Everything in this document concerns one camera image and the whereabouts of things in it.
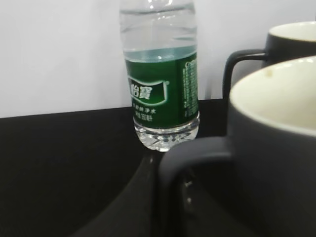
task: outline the bottle label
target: bottle label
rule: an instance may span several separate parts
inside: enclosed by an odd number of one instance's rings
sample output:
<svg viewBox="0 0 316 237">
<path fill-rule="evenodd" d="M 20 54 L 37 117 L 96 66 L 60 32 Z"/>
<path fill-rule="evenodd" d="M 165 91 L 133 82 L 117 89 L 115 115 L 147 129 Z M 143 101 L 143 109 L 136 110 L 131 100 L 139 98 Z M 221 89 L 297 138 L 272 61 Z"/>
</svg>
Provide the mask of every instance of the bottle label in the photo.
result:
<svg viewBox="0 0 316 237">
<path fill-rule="evenodd" d="M 174 61 L 126 61 L 134 118 L 149 128 L 172 128 L 198 115 L 197 54 Z"/>
</svg>

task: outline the water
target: water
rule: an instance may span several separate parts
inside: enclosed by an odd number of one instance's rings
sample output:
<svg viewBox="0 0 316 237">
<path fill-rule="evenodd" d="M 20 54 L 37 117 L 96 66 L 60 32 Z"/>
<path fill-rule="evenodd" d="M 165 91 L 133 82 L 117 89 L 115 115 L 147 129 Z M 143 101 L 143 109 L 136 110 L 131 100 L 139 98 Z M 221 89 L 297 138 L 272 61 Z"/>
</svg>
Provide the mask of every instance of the water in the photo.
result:
<svg viewBox="0 0 316 237">
<path fill-rule="evenodd" d="M 154 64 L 179 62 L 186 60 L 188 57 L 191 57 L 190 61 L 192 60 L 197 51 L 197 27 L 194 5 L 190 0 L 174 0 L 177 3 L 176 5 L 169 4 L 173 3 L 172 0 L 134 0 L 134 4 L 131 4 L 131 2 L 133 0 L 123 0 L 120 11 L 123 50 L 125 58 L 130 64 L 143 63 L 146 66 L 148 65 L 148 68 L 156 69 L 159 67 Z M 129 68 L 132 67 L 131 65 L 127 67 L 129 72 L 134 69 Z M 157 75 L 164 70 L 165 68 L 156 69 Z M 137 73 L 137 76 L 146 77 L 146 75 L 142 76 L 142 73 Z M 169 81 L 173 82 L 173 79 L 170 80 L 170 78 L 159 78 L 160 80 L 168 80 L 168 83 Z M 182 78 L 174 78 L 174 80 L 177 80 L 177 83 L 182 83 Z M 180 92 L 175 91 L 175 89 L 169 90 L 169 99 L 171 100 L 177 93 Z M 135 97 L 133 98 L 133 105 L 137 107 L 138 100 L 135 101 Z M 159 111 L 163 107 L 151 108 Z M 193 117 L 191 116 L 189 121 L 171 127 L 154 126 L 142 122 L 140 115 L 139 118 L 134 116 L 136 133 L 140 141 L 152 150 L 166 152 L 178 143 L 195 139 L 198 132 L 198 112 Z"/>
</svg>

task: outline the dark gray mug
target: dark gray mug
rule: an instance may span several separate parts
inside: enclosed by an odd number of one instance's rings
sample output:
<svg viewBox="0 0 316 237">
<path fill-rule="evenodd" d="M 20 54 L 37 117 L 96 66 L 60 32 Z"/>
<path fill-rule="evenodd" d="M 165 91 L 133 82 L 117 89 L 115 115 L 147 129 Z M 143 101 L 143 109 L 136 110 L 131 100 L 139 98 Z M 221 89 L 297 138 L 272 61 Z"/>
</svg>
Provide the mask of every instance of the dark gray mug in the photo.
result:
<svg viewBox="0 0 316 237">
<path fill-rule="evenodd" d="M 263 67 L 316 55 L 316 22 L 298 22 L 269 30 L 265 49 L 247 49 L 232 53 L 225 65 L 223 98 L 228 99 L 235 65 L 244 60 L 262 60 Z"/>
<path fill-rule="evenodd" d="M 264 236 L 316 236 L 316 56 L 248 75 L 231 91 L 227 137 L 186 142 L 165 154 L 158 171 L 164 230 L 178 175 L 215 162 L 234 163 L 246 215 Z"/>
</svg>

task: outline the table surface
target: table surface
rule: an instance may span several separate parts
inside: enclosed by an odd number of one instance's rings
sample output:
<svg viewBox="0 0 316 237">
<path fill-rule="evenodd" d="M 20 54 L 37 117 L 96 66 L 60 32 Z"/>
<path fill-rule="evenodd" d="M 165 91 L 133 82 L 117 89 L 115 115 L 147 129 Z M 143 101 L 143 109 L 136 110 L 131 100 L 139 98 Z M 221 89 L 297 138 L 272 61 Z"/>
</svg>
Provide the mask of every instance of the table surface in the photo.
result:
<svg viewBox="0 0 316 237">
<path fill-rule="evenodd" d="M 198 137 L 225 135 L 223 100 L 199 106 Z M 76 232 L 122 191 L 144 155 L 162 157 L 140 144 L 131 108 L 2 118 L 0 131 L 0 231 L 7 236 Z"/>
</svg>

